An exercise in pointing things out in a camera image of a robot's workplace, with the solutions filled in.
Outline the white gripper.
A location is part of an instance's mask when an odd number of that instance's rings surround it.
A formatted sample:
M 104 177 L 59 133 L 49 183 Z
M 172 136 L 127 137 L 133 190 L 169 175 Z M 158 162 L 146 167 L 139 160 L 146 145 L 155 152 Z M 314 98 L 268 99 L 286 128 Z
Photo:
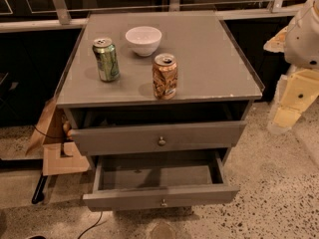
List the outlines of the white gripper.
M 284 52 L 285 60 L 296 66 L 280 77 L 269 114 L 267 129 L 282 134 L 292 129 L 319 97 L 319 0 L 307 0 L 287 28 L 269 39 L 263 49 Z

